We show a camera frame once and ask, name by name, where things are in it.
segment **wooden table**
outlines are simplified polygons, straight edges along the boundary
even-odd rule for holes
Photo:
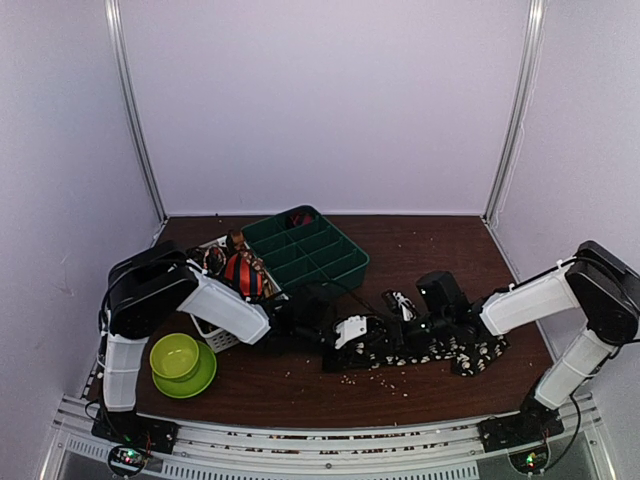
[[[401,290],[420,309],[414,283],[431,270],[451,270],[470,300],[507,285],[511,275],[479,218],[329,217],[371,256],[357,293],[384,308],[380,293]],[[217,238],[256,217],[173,218],[161,241],[184,247]],[[362,311],[348,297],[339,313]],[[551,365],[535,325],[508,335],[512,348],[476,378],[450,373],[447,361],[346,374],[322,373],[319,356],[266,354],[239,345],[218,355],[218,375],[204,393],[172,400],[158,392],[148,363],[153,343],[170,332],[197,337],[188,317],[174,315],[147,345],[137,387],[141,413],[263,427],[341,428],[408,425],[517,409],[535,380]]]

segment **green compartment tray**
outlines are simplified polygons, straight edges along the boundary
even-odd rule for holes
[[[294,212],[309,213],[313,221],[288,228],[287,218]],[[332,280],[337,284],[328,287],[338,297],[364,281],[369,255],[308,205],[248,225],[242,233],[281,290]]]

